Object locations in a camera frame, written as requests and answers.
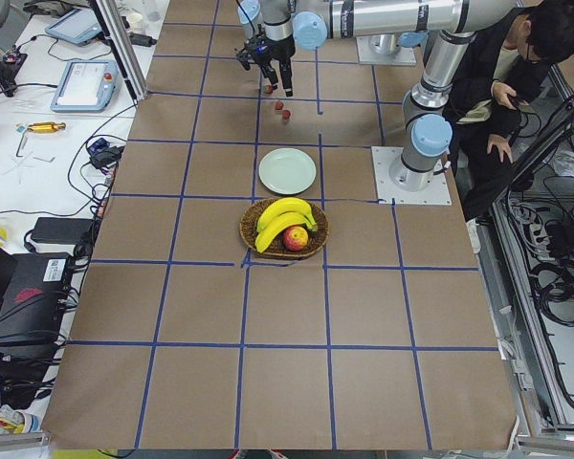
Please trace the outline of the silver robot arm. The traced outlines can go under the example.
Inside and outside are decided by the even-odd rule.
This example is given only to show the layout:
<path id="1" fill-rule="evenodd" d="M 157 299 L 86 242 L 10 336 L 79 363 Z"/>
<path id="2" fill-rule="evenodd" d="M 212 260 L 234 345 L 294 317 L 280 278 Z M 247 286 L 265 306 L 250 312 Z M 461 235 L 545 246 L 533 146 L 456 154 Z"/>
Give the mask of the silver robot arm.
<path id="1" fill-rule="evenodd" d="M 403 113 L 407 142 L 391 163 L 389 176 L 400 188 L 426 188 L 453 131 L 441 112 L 453 76 L 475 34 L 496 24 L 511 1 L 262 1 L 261 48 L 252 53 L 263 66 L 280 64 L 283 88 L 291 87 L 296 47 L 316 50 L 328 39 L 436 31 L 420 81 L 406 94 Z"/>
<path id="2" fill-rule="evenodd" d="M 401 49 L 415 48 L 427 38 L 427 32 L 385 33 L 372 35 L 368 48 L 377 55 L 394 55 Z"/>

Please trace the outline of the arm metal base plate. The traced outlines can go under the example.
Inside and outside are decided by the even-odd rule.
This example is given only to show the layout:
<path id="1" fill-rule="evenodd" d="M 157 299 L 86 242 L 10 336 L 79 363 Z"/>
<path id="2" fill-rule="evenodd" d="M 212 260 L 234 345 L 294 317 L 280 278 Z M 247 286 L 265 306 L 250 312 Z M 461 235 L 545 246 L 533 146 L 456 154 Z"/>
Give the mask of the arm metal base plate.
<path id="1" fill-rule="evenodd" d="M 360 64 L 414 67 L 416 57 L 412 48 L 402 47 L 399 33 L 360 36 L 357 50 Z"/>
<path id="2" fill-rule="evenodd" d="M 377 200 L 387 205 L 450 206 L 442 160 L 438 158 L 430 171 L 415 172 L 403 164 L 402 151 L 397 146 L 371 148 Z"/>

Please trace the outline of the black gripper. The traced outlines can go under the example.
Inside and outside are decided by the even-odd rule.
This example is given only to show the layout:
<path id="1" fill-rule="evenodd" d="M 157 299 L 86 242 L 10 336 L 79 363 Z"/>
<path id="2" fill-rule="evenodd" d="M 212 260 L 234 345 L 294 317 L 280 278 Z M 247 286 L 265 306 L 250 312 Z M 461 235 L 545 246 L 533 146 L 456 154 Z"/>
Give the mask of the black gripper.
<path id="1" fill-rule="evenodd" d="M 260 67 L 262 75 L 269 81 L 274 90 L 277 89 L 278 78 L 271 64 L 274 59 L 279 63 L 282 87 L 286 97 L 293 93 L 291 57 L 295 54 L 295 40 L 289 35 L 280 40 L 268 38 L 260 33 L 254 38 L 254 61 Z"/>

